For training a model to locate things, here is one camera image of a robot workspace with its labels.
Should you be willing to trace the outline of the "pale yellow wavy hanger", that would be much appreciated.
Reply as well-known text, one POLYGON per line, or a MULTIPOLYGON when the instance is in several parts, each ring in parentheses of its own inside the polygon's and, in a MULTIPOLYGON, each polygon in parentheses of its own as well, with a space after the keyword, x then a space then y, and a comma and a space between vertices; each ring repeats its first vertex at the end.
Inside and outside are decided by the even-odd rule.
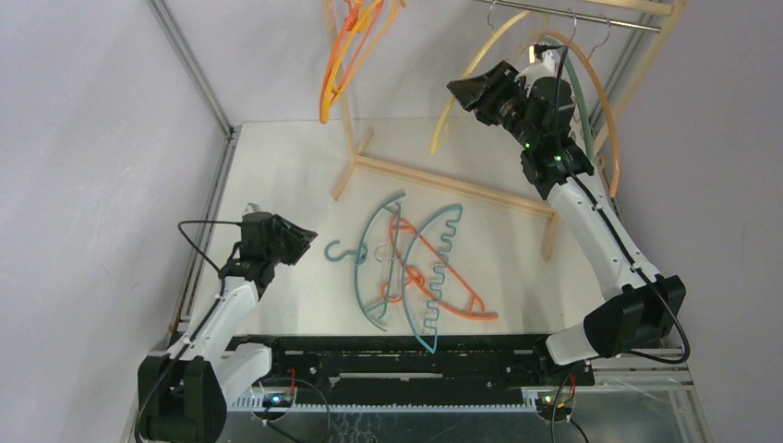
MULTIPOLYGON (((479 47, 476 54, 473 56, 471 61, 463 70, 460 79, 467 79, 476 70, 479 63, 484 59, 487 53, 498 43, 500 38, 504 36, 518 22, 526 19, 531 14, 532 11, 523 9, 521 12, 507 19, 499 27, 493 29, 493 31, 489 34, 486 41, 479 47)), ((445 130, 446 126, 448 125, 447 120, 451 113, 451 109, 455 103, 456 100, 453 97, 451 97, 445 102, 441 110, 441 113, 439 115, 439 118, 434 126, 432 136, 430 139, 429 149, 428 149, 428 153, 432 156, 434 156, 440 148, 440 136, 441 133, 445 130)))

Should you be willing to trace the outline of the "pale green wavy hanger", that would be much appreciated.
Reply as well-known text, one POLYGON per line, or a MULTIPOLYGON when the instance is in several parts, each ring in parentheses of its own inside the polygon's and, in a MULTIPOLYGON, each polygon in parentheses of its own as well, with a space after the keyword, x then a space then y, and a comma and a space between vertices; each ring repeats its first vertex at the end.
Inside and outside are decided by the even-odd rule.
POLYGON ((595 139, 594 139, 593 128, 591 127, 589 120, 585 119, 586 103, 584 99, 584 93, 579 78, 575 73, 575 68, 573 67, 573 64, 569 58, 568 49, 564 49, 560 54, 558 70, 560 72, 562 70, 565 70, 568 74, 568 80, 571 82, 572 85, 572 94, 577 108, 579 123, 581 124, 582 127, 582 138, 584 142, 585 153, 588 160, 591 163, 595 163, 596 151, 594 148, 595 139))

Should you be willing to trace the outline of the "light orange wavy hanger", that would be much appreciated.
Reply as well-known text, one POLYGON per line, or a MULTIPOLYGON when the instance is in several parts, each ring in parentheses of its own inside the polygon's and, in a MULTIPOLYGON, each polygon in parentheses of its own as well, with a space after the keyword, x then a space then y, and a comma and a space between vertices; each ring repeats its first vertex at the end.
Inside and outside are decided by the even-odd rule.
POLYGON ((608 194, 611 198, 615 198, 620 188, 620 141, 618 134, 618 127, 616 118, 612 109, 612 106, 608 99, 603 82, 599 79, 596 70, 591 63, 591 56, 584 53, 577 43, 572 38, 565 36, 564 34, 555 30, 542 30, 536 37, 550 38, 555 42, 564 44, 571 53, 579 60, 585 73, 590 77, 594 90, 600 101, 600 107, 604 111, 605 125, 607 127, 607 137, 611 146, 611 175, 608 180, 608 194))

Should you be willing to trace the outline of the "blue wavy hanger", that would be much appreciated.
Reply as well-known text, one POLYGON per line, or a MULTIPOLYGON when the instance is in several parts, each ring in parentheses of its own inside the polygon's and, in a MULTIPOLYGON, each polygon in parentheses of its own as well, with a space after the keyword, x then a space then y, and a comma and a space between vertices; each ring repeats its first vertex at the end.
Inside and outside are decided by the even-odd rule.
POLYGON ((459 203, 436 210, 414 229, 411 241, 401 256, 403 270, 400 290, 404 317, 415 340, 431 354, 434 354, 440 345, 439 326, 444 286, 450 278, 451 255, 463 215, 464 206, 459 203), (422 314, 415 313, 415 308, 409 301, 407 284, 410 281, 416 286, 416 278, 409 275, 408 268, 411 259, 417 260, 419 249, 427 250, 432 256, 430 270, 423 273, 424 290, 420 290, 425 297, 422 314))

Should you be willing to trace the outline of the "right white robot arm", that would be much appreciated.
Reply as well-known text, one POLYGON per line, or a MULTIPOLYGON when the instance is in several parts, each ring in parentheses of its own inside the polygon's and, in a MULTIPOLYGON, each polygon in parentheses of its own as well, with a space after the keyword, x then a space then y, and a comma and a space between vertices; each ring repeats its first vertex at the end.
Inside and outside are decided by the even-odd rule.
POLYGON ((571 229, 604 298, 581 323, 546 337, 533 361, 537 378, 556 384, 571 364, 621 353, 659 362, 642 349, 672 331, 683 354, 671 362, 686 362, 691 344, 678 319, 684 283, 660 273, 611 209, 593 163, 570 134, 575 104, 562 74, 519 72, 501 61, 484 74, 449 82, 447 89, 478 122, 502 127, 521 145, 525 178, 571 229))

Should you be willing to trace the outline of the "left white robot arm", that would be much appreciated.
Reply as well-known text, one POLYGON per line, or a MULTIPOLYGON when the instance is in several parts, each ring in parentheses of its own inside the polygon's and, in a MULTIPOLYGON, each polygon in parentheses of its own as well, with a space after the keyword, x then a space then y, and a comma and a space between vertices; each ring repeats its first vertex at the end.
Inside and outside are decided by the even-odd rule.
POLYGON ((229 406, 253 382, 275 385, 287 376, 287 358, 266 345, 242 344, 224 353, 276 267, 296 264, 318 235, 259 209, 245 213, 235 227, 240 238, 215 268, 219 289, 210 303, 163 353, 150 353, 139 365, 132 428, 137 442, 215 442, 229 406))

